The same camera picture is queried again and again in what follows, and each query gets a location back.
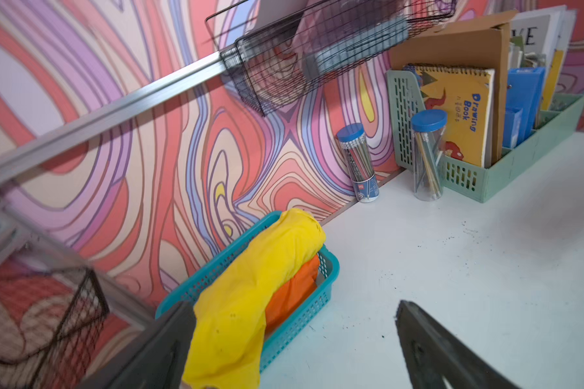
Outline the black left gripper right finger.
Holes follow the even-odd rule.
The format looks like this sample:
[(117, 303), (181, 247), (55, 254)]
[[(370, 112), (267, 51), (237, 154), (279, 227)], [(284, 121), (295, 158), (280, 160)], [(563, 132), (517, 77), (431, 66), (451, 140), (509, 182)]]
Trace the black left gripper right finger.
[(515, 388), (413, 301), (399, 302), (395, 316), (413, 388)]

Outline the yellow shorts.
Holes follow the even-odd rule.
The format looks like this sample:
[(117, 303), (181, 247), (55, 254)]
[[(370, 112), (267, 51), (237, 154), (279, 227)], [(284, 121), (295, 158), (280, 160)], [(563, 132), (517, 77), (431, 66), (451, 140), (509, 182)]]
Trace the yellow shorts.
[(199, 296), (182, 381), (192, 388), (257, 388), (274, 293), (310, 261), (326, 240), (320, 224), (293, 208), (257, 235)]

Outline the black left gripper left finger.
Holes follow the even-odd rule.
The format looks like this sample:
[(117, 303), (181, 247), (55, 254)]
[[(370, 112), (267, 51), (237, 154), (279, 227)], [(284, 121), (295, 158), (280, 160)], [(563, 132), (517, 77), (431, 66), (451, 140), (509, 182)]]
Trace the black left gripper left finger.
[(174, 305), (81, 388), (179, 388), (196, 328), (193, 305)]

